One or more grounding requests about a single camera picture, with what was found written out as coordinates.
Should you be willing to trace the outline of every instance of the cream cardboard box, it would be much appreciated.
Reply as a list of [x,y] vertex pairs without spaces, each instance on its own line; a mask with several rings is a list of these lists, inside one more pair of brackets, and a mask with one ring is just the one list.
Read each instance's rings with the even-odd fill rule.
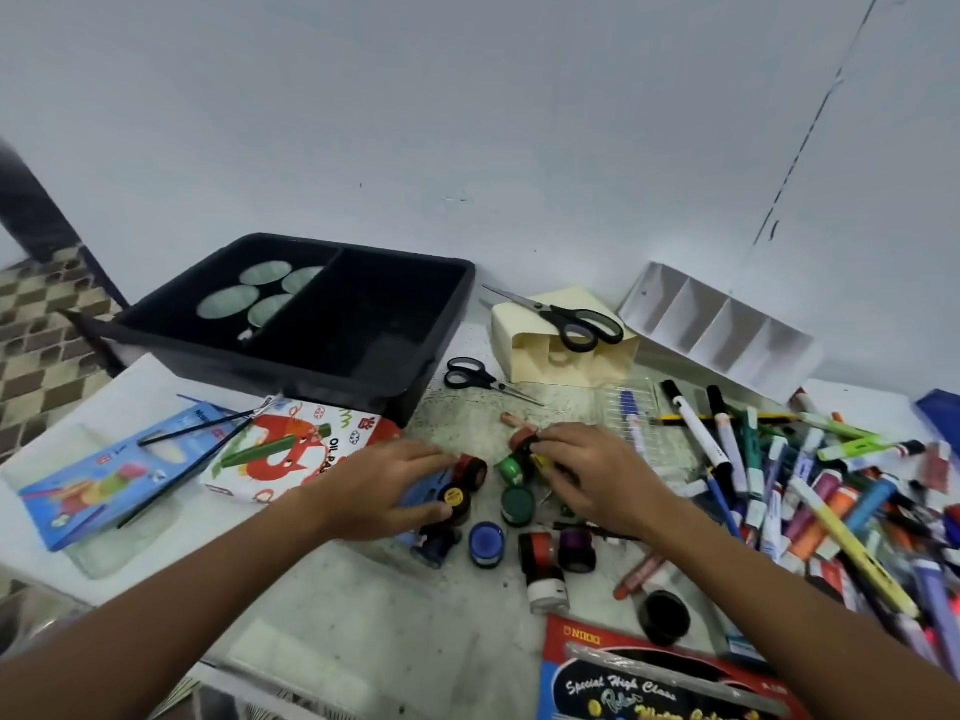
[[[623,321],[580,286],[533,295],[533,301],[561,308],[586,308]],[[610,345],[602,340],[588,353],[573,353],[560,340],[557,329],[517,303],[493,306],[490,335],[493,354],[512,382],[600,387],[618,384],[630,374],[640,336],[623,326],[623,340]]]

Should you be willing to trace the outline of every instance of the person's right hand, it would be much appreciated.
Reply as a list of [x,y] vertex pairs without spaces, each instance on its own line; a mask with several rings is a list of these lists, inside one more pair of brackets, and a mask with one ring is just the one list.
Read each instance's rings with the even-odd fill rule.
[[580,486],[558,469],[544,477],[578,516],[607,530],[656,542],[683,503],[633,447],[606,427],[554,424],[531,449],[573,472]]

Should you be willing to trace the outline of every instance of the paint pot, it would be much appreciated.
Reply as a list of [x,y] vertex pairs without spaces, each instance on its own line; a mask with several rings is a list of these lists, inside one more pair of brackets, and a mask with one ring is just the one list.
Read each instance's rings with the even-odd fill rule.
[[521,445],[525,443],[527,440],[529,440],[530,438],[534,438],[533,442],[540,441],[537,438],[536,429],[531,429],[530,427],[524,427],[523,429],[517,432],[513,432],[509,442],[510,452],[516,452],[518,449],[520,449]]
[[240,282],[244,285],[266,285],[267,283],[276,283],[278,280],[290,275],[294,269],[290,263],[282,260],[270,260],[268,263],[260,263],[248,267],[240,273]]
[[523,485],[523,467],[513,455],[501,459],[494,467],[507,485],[512,488]]
[[426,532],[423,543],[414,545],[410,555],[428,569],[439,570],[450,555],[450,550],[460,543],[460,531],[441,524]]
[[291,299],[293,299],[293,295],[286,293],[265,297],[249,309],[249,313],[246,314],[246,320],[254,328],[263,328]]
[[199,302],[197,315],[205,321],[236,316],[250,308],[260,298],[260,290],[252,285],[234,285],[208,295]]
[[310,281],[317,277],[320,272],[323,270],[322,265],[316,265],[314,267],[301,267],[299,270],[294,270],[285,278],[280,284],[280,287],[283,288],[284,292],[289,293],[291,296],[295,296],[301,290],[305,289],[309,285]]
[[497,523],[486,520],[470,529],[470,560],[479,569],[495,569],[503,561],[507,538]]
[[473,455],[461,455],[453,466],[452,482],[476,493],[487,482],[487,463]]
[[535,568],[527,576],[527,601],[530,614],[565,613],[570,609],[564,572],[555,565]]
[[525,576],[535,569],[557,566],[557,546],[549,532],[524,532],[517,539],[520,549],[520,568]]
[[593,573],[597,568],[594,536],[576,528],[559,534],[559,567],[570,573]]
[[537,501],[526,487],[508,487],[500,495],[500,515],[512,528],[525,528],[534,520]]
[[637,612],[647,639],[661,647],[673,646],[690,631],[690,611],[680,597],[669,591],[654,591]]
[[456,484],[448,484],[437,496],[441,503],[453,509],[453,514],[441,525],[456,528],[466,523],[471,516],[471,494]]

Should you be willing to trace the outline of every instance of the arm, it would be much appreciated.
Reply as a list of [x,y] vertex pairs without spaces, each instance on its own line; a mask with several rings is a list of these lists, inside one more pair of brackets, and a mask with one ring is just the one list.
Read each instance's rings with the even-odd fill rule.
[[960,717],[960,683],[730,536],[613,433],[558,424],[540,438],[534,452],[580,479],[577,487],[551,471],[557,495],[577,514],[641,539],[689,576],[814,717]]
[[332,539],[370,541],[450,517],[397,508],[456,458],[396,440],[367,447],[232,531],[0,664],[4,716],[141,720],[213,642],[301,558]]

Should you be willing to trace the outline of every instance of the person's left hand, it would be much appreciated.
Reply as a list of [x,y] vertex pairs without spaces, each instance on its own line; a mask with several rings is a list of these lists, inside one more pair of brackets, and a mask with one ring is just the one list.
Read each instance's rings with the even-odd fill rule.
[[397,505],[414,483],[452,468],[457,459],[432,444],[392,439],[355,452],[284,498],[297,502],[318,545],[397,536],[450,518],[453,508],[444,503]]

